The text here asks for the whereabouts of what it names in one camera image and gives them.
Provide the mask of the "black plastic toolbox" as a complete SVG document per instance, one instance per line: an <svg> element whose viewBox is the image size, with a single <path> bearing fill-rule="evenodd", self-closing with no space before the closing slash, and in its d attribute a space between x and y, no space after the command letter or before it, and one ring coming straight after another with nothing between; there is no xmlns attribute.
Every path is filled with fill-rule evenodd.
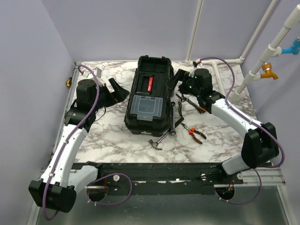
<svg viewBox="0 0 300 225"><path fill-rule="evenodd" d="M173 93L167 83L173 76L169 58L139 58L124 118L132 134L160 137L170 128Z"/></svg>

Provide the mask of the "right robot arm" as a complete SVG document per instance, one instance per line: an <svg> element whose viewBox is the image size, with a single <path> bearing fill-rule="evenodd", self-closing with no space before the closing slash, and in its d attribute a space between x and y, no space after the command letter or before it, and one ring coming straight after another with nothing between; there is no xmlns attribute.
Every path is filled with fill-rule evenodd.
<svg viewBox="0 0 300 225"><path fill-rule="evenodd" d="M212 76L207 69L198 68L193 76L179 69L167 86L170 90L178 86L181 94L196 97L201 108L220 118L243 138L241 153L219 165L215 173L218 182L225 184L234 173L255 169L279 155L274 125L254 120L230 104L224 95L213 89Z"/></svg>

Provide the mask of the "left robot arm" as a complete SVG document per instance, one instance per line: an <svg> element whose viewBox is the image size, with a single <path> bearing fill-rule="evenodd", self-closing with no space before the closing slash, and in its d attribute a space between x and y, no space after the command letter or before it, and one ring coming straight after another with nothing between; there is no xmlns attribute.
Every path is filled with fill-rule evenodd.
<svg viewBox="0 0 300 225"><path fill-rule="evenodd" d="M101 108L108 108L123 102L129 91L122 88L113 78L109 79L113 88L110 92L105 84L98 85L92 79L78 82L76 99L65 114L64 127L55 153L38 181L31 181L29 192L37 206L68 213L77 194L88 184L99 185L104 174L101 165L87 162L77 173L71 169L77 152L96 120Z"/></svg>

